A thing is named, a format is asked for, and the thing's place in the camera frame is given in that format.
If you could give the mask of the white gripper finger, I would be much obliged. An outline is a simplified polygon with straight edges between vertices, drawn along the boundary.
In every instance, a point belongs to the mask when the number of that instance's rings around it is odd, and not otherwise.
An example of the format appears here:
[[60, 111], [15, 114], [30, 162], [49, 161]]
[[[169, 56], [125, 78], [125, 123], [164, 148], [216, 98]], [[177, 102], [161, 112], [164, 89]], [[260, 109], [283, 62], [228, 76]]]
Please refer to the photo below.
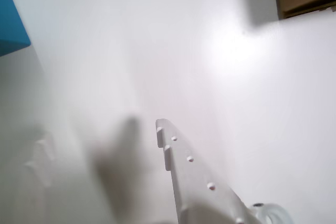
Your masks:
[[259, 223], [174, 124], [158, 119], [155, 125], [165, 169], [172, 177], [179, 223]]
[[50, 135], [23, 165], [16, 223], [132, 223], [139, 181], [140, 122], [131, 116], [106, 136], [74, 125], [77, 144]]

